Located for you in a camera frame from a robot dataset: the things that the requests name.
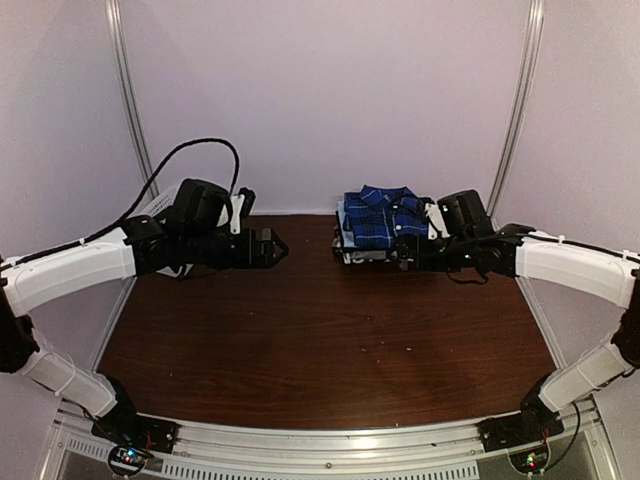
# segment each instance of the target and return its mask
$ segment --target vertical metal pole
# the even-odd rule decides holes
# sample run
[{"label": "vertical metal pole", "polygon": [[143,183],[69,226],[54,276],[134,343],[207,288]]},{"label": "vertical metal pole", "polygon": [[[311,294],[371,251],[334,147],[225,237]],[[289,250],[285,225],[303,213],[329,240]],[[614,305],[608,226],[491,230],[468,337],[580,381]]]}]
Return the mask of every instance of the vertical metal pole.
[{"label": "vertical metal pole", "polygon": [[[131,132],[131,139],[133,140],[133,146],[136,151],[136,156],[138,157],[142,177],[144,181],[147,182],[153,173],[153,166],[149,157],[147,142],[144,138],[142,123],[140,122],[140,113],[133,91],[133,82],[131,80],[124,31],[120,17],[120,0],[106,0],[106,8],[109,34],[111,35],[111,42],[113,43],[118,78],[120,79],[120,90],[127,114],[127,123],[129,124],[129,131]],[[149,187],[149,195],[153,199],[158,196],[158,193],[158,185],[154,181]]]},{"label": "vertical metal pole", "polygon": [[544,0],[531,0],[516,97],[513,102],[511,119],[509,121],[509,128],[502,148],[498,171],[496,173],[496,178],[493,182],[491,195],[489,196],[489,202],[487,204],[487,213],[489,215],[495,214],[498,202],[500,201],[500,197],[504,190],[509,168],[511,167],[511,163],[515,155],[518,137],[522,130],[525,106],[531,91],[536,64],[538,63],[543,23]]}]

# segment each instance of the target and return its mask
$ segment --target robotic arm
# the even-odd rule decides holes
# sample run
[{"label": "robotic arm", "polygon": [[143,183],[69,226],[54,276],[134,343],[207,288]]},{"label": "robotic arm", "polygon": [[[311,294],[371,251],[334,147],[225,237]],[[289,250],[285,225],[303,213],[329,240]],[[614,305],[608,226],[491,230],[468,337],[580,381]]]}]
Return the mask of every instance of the robotic arm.
[{"label": "robotic arm", "polygon": [[24,375],[78,404],[95,421],[94,433],[154,450],[171,451],[175,424],[137,415],[117,380],[79,368],[33,331],[28,314],[54,298],[109,280],[187,264],[215,269],[270,268],[288,254],[271,229],[261,238],[242,229],[255,194],[229,193],[202,180],[185,180],[173,205],[155,217],[126,219],[119,228],[51,255],[9,258],[0,265],[0,371]]},{"label": "robotic arm", "polygon": [[445,197],[438,206],[448,238],[401,237],[398,258],[403,268],[451,273],[471,267],[485,280],[491,272],[541,279],[626,309],[615,333],[572,365],[541,379],[521,402],[521,413],[479,425],[486,451],[515,447],[523,440],[538,441],[545,431],[561,433],[557,412],[640,368],[637,253],[572,242],[517,224],[495,231],[473,190]]}]

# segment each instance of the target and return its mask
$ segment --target dark wood surface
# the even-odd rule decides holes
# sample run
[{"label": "dark wood surface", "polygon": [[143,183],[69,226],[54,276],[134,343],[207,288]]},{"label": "dark wood surface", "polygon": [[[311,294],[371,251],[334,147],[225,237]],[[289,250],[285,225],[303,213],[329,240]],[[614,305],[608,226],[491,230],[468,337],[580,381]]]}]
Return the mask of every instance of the dark wood surface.
[{"label": "dark wood surface", "polygon": [[276,268],[135,286],[100,371],[142,412],[248,427],[417,425],[515,410],[553,370],[512,279],[460,286],[345,266],[329,247],[333,217],[251,220],[290,245]]}]

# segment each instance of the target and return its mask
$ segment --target white wall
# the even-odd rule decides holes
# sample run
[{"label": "white wall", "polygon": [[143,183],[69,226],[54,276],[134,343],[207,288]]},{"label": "white wall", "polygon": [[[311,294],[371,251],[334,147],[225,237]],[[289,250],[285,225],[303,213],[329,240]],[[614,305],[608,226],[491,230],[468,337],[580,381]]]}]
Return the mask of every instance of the white wall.
[{"label": "white wall", "polygon": [[[363,183],[488,198],[514,98],[526,0],[123,2],[153,161],[222,136],[257,212],[331,212]],[[229,185],[222,147],[180,154]]]},{"label": "white wall", "polygon": [[[640,7],[547,2],[542,50],[496,218],[640,251]],[[535,293],[568,361],[617,328],[621,312],[543,282]],[[637,478],[640,376],[597,395],[623,471]]]},{"label": "white wall", "polygon": [[[0,253],[30,253],[113,221],[141,186],[103,2],[0,0]],[[54,346],[93,361],[122,284],[33,312]],[[0,375],[0,477],[34,478],[57,402]]]}]

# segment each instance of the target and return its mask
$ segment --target plaid shirt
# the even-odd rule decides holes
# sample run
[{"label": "plaid shirt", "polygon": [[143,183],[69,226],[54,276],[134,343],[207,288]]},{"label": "plaid shirt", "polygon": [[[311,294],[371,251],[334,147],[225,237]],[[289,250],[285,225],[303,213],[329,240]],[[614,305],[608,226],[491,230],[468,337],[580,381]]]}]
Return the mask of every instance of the plaid shirt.
[{"label": "plaid shirt", "polygon": [[418,198],[407,187],[383,189],[365,185],[360,193],[344,194],[346,215],[342,227],[353,231],[358,248],[388,249],[400,235],[428,236],[425,203],[433,200]]}]

